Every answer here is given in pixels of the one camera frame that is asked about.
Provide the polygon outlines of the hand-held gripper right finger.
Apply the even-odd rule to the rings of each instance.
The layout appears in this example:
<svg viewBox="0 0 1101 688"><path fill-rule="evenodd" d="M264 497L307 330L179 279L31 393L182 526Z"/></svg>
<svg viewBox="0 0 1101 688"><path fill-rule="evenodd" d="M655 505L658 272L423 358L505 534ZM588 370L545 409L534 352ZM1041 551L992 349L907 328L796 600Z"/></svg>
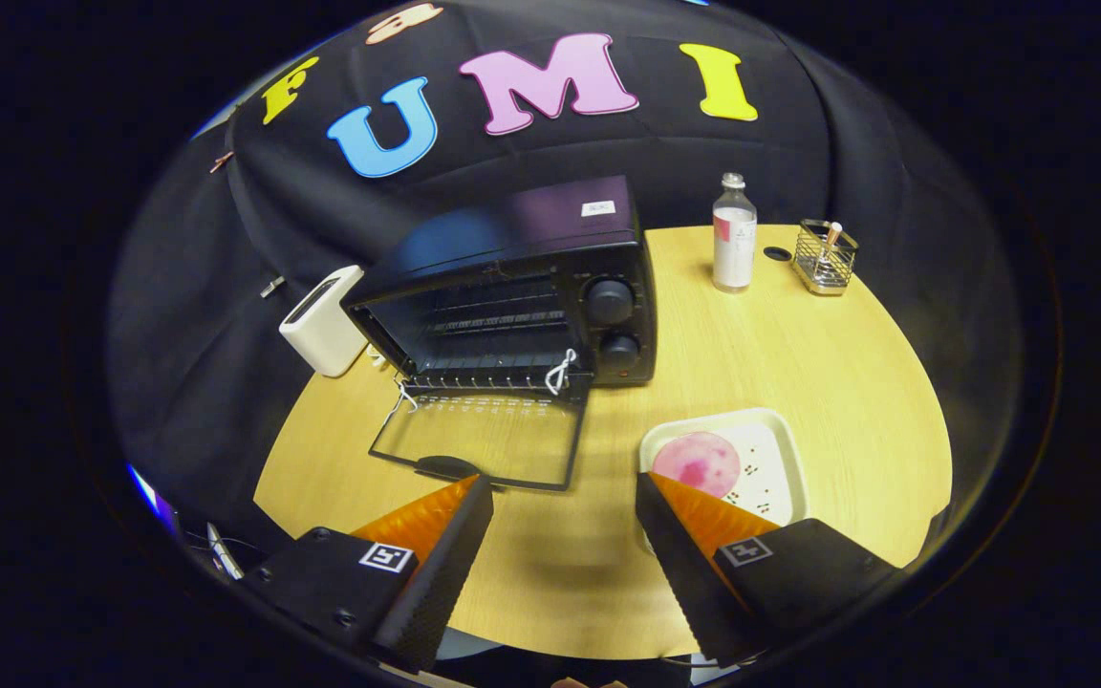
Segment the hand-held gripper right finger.
<svg viewBox="0 0 1101 688"><path fill-rule="evenodd" d="M637 474L635 509L701 654L722 666L829 626L898 571L822 520L776 526L668 476Z"/></svg>

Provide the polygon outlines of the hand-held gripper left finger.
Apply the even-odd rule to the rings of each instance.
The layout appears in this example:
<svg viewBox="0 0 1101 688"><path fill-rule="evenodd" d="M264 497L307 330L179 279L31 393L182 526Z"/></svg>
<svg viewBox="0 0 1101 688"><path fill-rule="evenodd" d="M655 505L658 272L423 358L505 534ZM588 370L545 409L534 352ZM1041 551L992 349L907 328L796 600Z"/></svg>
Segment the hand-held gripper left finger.
<svg viewBox="0 0 1101 688"><path fill-rule="evenodd" d="M246 571L246 591L318 643L427 671L493 515L493 485L466 476L341 532L314 527Z"/></svg>

